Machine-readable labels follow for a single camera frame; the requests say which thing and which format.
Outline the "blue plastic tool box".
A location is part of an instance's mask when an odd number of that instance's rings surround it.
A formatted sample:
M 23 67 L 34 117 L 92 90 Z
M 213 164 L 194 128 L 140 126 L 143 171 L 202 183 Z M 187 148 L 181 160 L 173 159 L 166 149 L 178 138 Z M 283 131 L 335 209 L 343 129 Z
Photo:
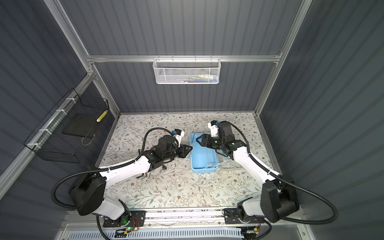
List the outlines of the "blue plastic tool box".
M 232 159 L 217 154 L 215 150 L 200 146 L 197 138 L 201 135 L 202 133 L 190 134 L 190 143 L 193 147 L 190 153 L 191 169 L 195 174 L 209 174 L 216 170 L 236 171 L 243 168 Z

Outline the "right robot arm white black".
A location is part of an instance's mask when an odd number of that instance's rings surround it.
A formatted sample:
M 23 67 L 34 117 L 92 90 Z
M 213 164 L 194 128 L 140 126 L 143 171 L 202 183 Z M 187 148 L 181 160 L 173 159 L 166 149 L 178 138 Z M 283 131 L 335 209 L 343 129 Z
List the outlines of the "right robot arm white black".
M 249 153 L 243 141 L 230 138 L 228 142 L 225 138 L 202 134 L 197 143 L 215 151 L 221 150 L 224 156 L 240 164 L 262 187 L 260 198 L 249 198 L 238 203 L 237 212 L 241 221 L 263 216 L 275 223 L 300 209 L 296 189 L 273 177 L 272 174 L 279 173 Z

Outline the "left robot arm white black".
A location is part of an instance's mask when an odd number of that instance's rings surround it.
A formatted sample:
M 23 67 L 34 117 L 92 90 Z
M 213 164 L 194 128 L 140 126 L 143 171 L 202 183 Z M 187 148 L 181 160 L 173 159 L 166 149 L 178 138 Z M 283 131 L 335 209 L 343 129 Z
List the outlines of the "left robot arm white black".
M 138 160 L 102 168 L 101 172 L 81 174 L 69 189 L 69 195 L 79 215 L 104 216 L 125 227 L 133 223 L 129 208 L 122 200 L 115 201 L 105 195 L 106 189 L 131 177 L 146 175 L 162 167 L 165 162 L 186 158 L 193 147 L 179 144 L 178 138 L 165 135 L 156 146 L 143 151 Z

